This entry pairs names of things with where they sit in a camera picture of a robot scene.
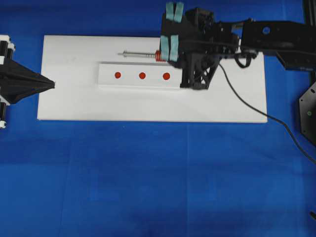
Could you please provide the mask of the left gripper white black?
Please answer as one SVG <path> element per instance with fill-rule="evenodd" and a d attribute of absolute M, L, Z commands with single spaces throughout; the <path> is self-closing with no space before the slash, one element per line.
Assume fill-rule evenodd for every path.
<path fill-rule="evenodd" d="M 0 36 L 0 128 L 6 128 L 6 108 L 20 100 L 54 89 L 55 82 L 12 60 L 15 45 L 9 35 Z M 7 78 L 45 83 L 44 86 L 6 86 Z"/>

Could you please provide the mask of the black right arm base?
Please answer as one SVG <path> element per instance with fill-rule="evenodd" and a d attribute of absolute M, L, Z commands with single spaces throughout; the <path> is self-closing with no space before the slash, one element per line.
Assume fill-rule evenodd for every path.
<path fill-rule="evenodd" d="M 316 83 L 313 83 L 299 98 L 301 133 L 316 145 Z"/>

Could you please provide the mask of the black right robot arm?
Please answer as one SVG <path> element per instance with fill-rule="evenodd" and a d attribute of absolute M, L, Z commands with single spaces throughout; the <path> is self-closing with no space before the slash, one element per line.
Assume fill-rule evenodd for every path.
<path fill-rule="evenodd" d="M 216 21 L 211 11 L 166 4 L 156 59 L 182 70 L 181 88 L 208 89 L 221 60 L 244 69 L 259 53 L 276 57 L 287 70 L 314 71 L 316 29 L 292 21 Z"/>

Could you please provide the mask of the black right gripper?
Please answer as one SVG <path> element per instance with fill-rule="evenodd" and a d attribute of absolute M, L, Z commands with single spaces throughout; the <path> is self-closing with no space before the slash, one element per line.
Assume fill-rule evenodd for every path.
<path fill-rule="evenodd" d="M 233 32 L 241 22 L 216 22 L 211 11 L 194 8 L 185 12 L 182 2 L 167 2 L 162 15 L 160 56 L 173 67 L 182 63 L 181 88 L 208 89 L 221 59 L 234 57 L 239 47 L 239 36 Z M 193 31 L 179 40 L 186 20 Z"/>

